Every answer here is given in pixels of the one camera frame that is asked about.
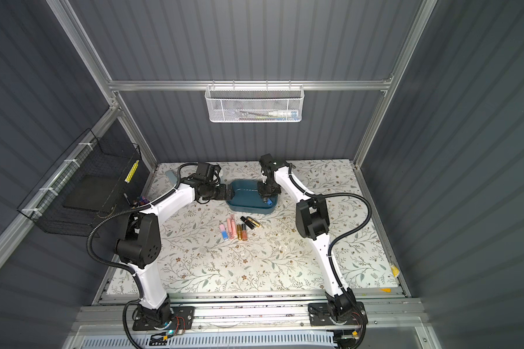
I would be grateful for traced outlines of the teal storage box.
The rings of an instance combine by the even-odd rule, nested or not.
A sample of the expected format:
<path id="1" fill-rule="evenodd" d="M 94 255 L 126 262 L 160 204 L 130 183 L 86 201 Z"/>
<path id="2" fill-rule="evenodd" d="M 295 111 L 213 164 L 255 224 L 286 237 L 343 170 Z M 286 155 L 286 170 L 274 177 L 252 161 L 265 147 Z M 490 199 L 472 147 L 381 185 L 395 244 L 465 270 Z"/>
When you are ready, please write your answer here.
<path id="1" fill-rule="evenodd" d="M 273 196 L 273 205 L 269 206 L 261 199 L 257 191 L 257 180 L 234 180 L 230 183 L 234 197 L 227 201 L 229 208 L 234 212 L 269 215 L 275 210 L 279 196 Z"/>

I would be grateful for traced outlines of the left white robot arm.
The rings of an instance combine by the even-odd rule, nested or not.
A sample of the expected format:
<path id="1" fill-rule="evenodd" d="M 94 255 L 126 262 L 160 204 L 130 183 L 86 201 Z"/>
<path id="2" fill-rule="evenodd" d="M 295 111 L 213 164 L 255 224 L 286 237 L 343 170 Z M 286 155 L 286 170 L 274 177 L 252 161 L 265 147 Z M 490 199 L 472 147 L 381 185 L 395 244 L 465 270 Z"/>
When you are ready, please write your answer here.
<path id="1" fill-rule="evenodd" d="M 229 201 L 233 198 L 234 190 L 231 186 L 200 184 L 193 187 L 181 184 L 145 208 L 128 215 L 129 218 L 136 218 L 137 222 L 128 223 L 127 235 L 117 241 L 115 253 L 120 262 L 130 269 L 138 286 L 139 305 L 158 311 L 169 299 L 157 265 L 162 248 L 160 223 L 198 199 L 209 202 Z"/>

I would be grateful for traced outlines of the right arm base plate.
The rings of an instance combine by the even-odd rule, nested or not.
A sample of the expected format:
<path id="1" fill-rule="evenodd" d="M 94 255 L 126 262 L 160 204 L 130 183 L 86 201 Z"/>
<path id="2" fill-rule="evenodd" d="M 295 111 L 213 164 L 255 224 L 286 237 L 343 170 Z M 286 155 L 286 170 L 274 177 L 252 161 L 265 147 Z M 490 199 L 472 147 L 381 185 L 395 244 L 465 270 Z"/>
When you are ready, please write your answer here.
<path id="1" fill-rule="evenodd" d="M 342 309 L 335 309 L 333 303 L 313 302 L 308 304 L 309 322 L 313 327 L 368 324 L 367 312 L 362 302 L 348 304 Z"/>

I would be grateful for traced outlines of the pink blue gradient lipstick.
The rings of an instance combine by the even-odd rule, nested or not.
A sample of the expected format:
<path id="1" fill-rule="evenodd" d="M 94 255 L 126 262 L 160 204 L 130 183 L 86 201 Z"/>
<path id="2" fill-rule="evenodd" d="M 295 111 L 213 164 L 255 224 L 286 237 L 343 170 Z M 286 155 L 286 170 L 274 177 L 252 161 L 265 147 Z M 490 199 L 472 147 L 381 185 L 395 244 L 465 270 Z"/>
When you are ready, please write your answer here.
<path id="1" fill-rule="evenodd" d="M 229 235 L 227 233 L 226 226 L 224 224 L 221 224 L 221 225 L 219 225 L 219 228 L 220 228 L 220 231 L 221 231 L 222 238 L 224 240 L 228 240 L 229 239 Z"/>

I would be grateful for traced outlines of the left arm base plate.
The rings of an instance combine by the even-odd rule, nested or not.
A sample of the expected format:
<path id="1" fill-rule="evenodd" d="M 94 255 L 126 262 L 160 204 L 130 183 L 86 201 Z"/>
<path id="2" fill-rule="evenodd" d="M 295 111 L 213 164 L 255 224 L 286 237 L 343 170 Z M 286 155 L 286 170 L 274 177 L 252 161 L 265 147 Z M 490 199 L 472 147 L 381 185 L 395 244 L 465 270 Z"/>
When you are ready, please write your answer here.
<path id="1" fill-rule="evenodd" d="M 190 330 L 196 308 L 192 306 L 165 306 L 157 310 L 139 305 L 132 314 L 133 331 Z"/>

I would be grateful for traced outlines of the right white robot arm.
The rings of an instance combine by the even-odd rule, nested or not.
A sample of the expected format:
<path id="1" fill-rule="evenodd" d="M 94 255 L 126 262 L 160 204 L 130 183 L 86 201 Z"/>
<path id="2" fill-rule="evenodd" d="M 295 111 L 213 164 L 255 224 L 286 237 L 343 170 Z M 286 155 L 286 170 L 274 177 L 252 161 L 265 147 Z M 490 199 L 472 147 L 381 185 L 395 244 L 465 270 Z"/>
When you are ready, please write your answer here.
<path id="1" fill-rule="evenodd" d="M 287 193 L 295 203 L 295 226 L 310 244 L 323 274 L 327 312 L 332 322 L 341 324 L 355 311 L 353 294 L 338 270 L 336 257 L 330 249 L 330 218 L 324 196 L 308 189 L 293 174 L 292 167 L 275 161 L 261 167 L 263 180 L 259 194 L 268 199 L 274 193 Z"/>

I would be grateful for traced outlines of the pink lip gloss tube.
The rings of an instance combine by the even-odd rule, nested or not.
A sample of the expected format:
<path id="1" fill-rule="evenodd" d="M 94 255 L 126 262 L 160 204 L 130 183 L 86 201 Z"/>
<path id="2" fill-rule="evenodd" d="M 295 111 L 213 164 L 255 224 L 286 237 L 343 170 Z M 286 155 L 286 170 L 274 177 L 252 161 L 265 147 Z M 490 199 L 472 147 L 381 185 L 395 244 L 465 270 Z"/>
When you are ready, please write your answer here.
<path id="1" fill-rule="evenodd" d="M 226 223 L 227 223 L 229 238 L 230 239 L 236 239 L 237 238 L 237 229 L 236 229 L 236 223 L 235 223 L 235 220 L 234 220 L 234 215 L 230 215 L 227 218 Z"/>

